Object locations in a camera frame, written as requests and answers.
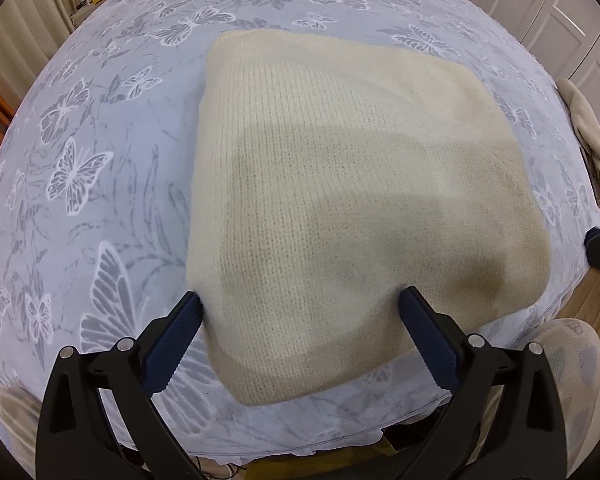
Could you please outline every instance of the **cream knit sweater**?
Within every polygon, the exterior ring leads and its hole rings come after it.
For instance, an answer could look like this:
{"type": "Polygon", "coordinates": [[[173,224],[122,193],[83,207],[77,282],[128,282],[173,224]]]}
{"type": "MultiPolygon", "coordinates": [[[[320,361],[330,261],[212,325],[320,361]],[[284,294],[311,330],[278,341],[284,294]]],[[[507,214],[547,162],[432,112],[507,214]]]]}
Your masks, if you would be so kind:
{"type": "Polygon", "coordinates": [[[549,266],[516,140],[470,70],[273,30],[212,47],[187,279],[239,402],[323,390],[413,349],[405,286],[470,330],[533,304],[549,266]]]}

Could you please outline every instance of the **leaf pattern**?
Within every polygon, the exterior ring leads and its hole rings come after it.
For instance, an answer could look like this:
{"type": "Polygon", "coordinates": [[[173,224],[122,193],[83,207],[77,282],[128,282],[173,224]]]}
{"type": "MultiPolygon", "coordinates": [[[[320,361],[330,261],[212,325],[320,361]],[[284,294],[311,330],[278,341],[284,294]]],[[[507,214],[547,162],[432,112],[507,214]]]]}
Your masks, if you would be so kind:
{"type": "MultiPolygon", "coordinates": [[[[472,3],[109,0],[41,72],[0,147],[0,384],[42,398],[60,346],[109,349],[180,299],[206,53],[225,30],[282,26],[414,48],[474,71],[518,139],[552,246],[540,301],[481,333],[506,345],[555,315],[555,299],[586,269],[582,238],[600,212],[553,81],[472,3]]],[[[407,355],[326,392],[241,406],[210,368],[201,333],[152,401],[187,452],[245,463],[376,442],[381,428],[425,415],[444,395],[407,355]]],[[[130,445],[120,416],[111,421],[130,445]]]]}

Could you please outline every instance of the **bed sheet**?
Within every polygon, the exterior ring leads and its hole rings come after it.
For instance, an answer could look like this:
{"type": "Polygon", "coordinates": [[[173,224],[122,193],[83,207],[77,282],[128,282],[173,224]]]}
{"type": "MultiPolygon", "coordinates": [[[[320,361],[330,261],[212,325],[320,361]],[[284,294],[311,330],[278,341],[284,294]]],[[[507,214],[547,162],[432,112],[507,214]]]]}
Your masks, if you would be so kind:
{"type": "MultiPolygon", "coordinates": [[[[555,315],[586,271],[582,242],[600,211],[551,78],[469,1],[111,0],[40,74],[0,148],[1,385],[41,399],[62,346],[109,349],[186,290],[205,54],[236,28],[412,48],[471,68],[518,139],[552,245],[541,299],[481,332],[512,346],[555,315]]],[[[326,392],[244,407],[197,336],[154,402],[187,452],[240,464],[371,444],[445,398],[408,355],[326,392]]],[[[119,415],[113,427],[130,444],[119,415]]]]}

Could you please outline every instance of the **beige curtain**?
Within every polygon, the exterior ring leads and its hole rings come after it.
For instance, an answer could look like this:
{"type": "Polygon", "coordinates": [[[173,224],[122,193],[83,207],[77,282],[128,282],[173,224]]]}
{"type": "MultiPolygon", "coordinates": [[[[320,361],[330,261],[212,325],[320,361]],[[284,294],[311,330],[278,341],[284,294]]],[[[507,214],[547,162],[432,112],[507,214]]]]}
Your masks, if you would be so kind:
{"type": "Polygon", "coordinates": [[[5,0],[0,7],[0,94],[13,107],[75,30],[82,0],[5,0]]]}

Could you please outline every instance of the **metal screw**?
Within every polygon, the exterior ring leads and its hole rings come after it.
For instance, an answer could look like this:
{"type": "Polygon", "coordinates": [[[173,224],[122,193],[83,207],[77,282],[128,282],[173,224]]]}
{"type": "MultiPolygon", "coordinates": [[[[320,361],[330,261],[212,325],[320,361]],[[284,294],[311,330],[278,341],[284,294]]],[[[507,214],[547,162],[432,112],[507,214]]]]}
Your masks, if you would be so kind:
{"type": "Polygon", "coordinates": [[[71,357],[74,354],[74,347],[72,346],[65,346],[64,348],[61,349],[60,351],[60,357],[62,359],[68,359],[69,357],[71,357]]]}
{"type": "Polygon", "coordinates": [[[484,338],[478,334],[471,334],[469,336],[469,344],[474,348],[482,348],[484,346],[484,338]]]}
{"type": "Polygon", "coordinates": [[[536,355],[540,355],[544,349],[542,348],[542,345],[540,343],[536,343],[535,341],[529,343],[529,351],[532,354],[536,354],[536,355]]]}
{"type": "Polygon", "coordinates": [[[127,350],[131,350],[134,347],[134,340],[130,337],[125,337],[124,339],[118,341],[118,344],[116,346],[121,352],[126,352],[127,350]]]}

